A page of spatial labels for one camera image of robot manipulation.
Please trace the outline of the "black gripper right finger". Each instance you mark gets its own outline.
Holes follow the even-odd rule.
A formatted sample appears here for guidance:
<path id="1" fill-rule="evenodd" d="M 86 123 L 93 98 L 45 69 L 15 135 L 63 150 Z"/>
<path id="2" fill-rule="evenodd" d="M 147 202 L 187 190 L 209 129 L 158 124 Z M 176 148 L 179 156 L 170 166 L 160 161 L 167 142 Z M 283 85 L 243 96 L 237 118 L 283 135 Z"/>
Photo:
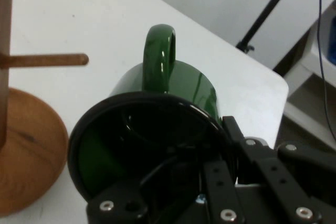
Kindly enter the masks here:
<path id="1" fill-rule="evenodd" d="M 222 126 L 236 155 L 247 223 L 335 223 L 335 155 L 298 142 L 276 150 L 245 138 L 232 116 Z"/>

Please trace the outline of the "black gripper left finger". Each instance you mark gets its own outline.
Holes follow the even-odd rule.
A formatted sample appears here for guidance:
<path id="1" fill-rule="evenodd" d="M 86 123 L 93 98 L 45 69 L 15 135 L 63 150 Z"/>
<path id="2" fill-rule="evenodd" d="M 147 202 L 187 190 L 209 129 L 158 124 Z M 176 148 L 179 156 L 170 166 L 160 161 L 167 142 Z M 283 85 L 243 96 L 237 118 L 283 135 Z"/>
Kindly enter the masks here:
<path id="1" fill-rule="evenodd" d="M 244 223 L 225 161 L 164 160 L 88 201 L 89 223 Z"/>

